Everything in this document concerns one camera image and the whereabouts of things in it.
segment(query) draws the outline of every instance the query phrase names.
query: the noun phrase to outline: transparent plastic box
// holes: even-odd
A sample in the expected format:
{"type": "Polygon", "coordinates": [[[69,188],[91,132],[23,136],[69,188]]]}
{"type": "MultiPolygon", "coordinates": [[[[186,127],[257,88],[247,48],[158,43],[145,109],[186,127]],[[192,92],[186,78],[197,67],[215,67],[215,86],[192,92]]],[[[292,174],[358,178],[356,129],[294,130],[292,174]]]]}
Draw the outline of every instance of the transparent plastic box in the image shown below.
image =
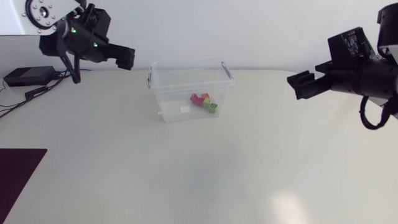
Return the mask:
{"type": "Polygon", "coordinates": [[[234,84],[232,73],[218,59],[154,62],[148,77],[148,88],[155,93],[166,122],[218,117],[228,88],[234,84]],[[191,101],[192,95],[201,98],[205,93],[217,105],[215,112],[191,101]]]}

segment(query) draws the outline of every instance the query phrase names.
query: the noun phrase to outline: table surface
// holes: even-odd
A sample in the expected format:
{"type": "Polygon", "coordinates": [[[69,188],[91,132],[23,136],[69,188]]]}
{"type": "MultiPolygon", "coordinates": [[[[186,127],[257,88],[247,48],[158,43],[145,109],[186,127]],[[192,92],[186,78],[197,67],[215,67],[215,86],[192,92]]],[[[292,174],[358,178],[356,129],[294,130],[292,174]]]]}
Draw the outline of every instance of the table surface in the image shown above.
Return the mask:
{"type": "Polygon", "coordinates": [[[398,123],[365,129],[360,96],[235,70],[219,118],[165,123],[147,74],[82,72],[0,119],[1,147],[49,150],[6,224],[398,223],[398,123]]]}

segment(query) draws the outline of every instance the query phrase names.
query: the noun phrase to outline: green cube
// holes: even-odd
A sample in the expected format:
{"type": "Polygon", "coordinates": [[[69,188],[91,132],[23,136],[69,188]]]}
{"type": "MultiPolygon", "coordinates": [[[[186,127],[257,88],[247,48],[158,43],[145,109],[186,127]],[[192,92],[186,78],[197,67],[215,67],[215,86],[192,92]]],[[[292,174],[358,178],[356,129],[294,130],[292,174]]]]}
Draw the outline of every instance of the green cube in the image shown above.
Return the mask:
{"type": "Polygon", "coordinates": [[[215,112],[217,111],[217,108],[218,108],[218,105],[215,104],[215,103],[212,103],[212,104],[209,106],[209,112],[210,112],[210,113],[215,113],[215,112]]]}
{"type": "Polygon", "coordinates": [[[204,109],[208,109],[210,105],[211,105],[210,99],[209,98],[205,98],[205,100],[203,102],[204,109]]]}

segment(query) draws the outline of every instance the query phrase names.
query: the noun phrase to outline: container handle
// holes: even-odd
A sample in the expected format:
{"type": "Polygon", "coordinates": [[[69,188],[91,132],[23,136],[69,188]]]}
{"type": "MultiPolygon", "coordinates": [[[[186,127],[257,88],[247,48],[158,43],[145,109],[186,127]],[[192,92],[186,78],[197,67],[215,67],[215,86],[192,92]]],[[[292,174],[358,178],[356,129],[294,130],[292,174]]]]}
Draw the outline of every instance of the container handle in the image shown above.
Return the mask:
{"type": "Polygon", "coordinates": [[[221,62],[221,66],[223,66],[227,76],[229,77],[230,80],[233,80],[234,77],[232,76],[231,72],[229,71],[229,69],[226,67],[224,62],[221,62]]]}
{"type": "Polygon", "coordinates": [[[150,68],[150,72],[148,75],[148,89],[150,89],[150,84],[152,83],[152,68],[150,68]]]}

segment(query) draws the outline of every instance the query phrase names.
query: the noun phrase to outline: cube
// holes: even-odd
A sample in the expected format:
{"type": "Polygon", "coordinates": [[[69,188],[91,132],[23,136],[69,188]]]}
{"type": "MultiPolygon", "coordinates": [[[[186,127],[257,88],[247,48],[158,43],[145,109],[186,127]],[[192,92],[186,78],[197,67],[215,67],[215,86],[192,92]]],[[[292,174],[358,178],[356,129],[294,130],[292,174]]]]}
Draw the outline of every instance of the cube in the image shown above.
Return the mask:
{"type": "Polygon", "coordinates": [[[196,102],[198,101],[199,97],[196,94],[192,94],[190,100],[192,101],[192,103],[196,104],[196,102]]]}
{"type": "Polygon", "coordinates": [[[208,109],[210,105],[211,105],[210,98],[205,98],[205,100],[203,102],[203,108],[208,109]]]}
{"type": "Polygon", "coordinates": [[[198,106],[203,106],[203,102],[205,101],[205,99],[204,98],[199,98],[198,100],[197,100],[197,102],[196,102],[196,105],[198,105],[198,106]]]}
{"type": "Polygon", "coordinates": [[[215,113],[217,111],[218,105],[215,103],[210,104],[208,110],[210,113],[215,113]]]}
{"type": "Polygon", "coordinates": [[[202,98],[210,98],[210,95],[208,93],[204,93],[201,95],[202,98]]]}

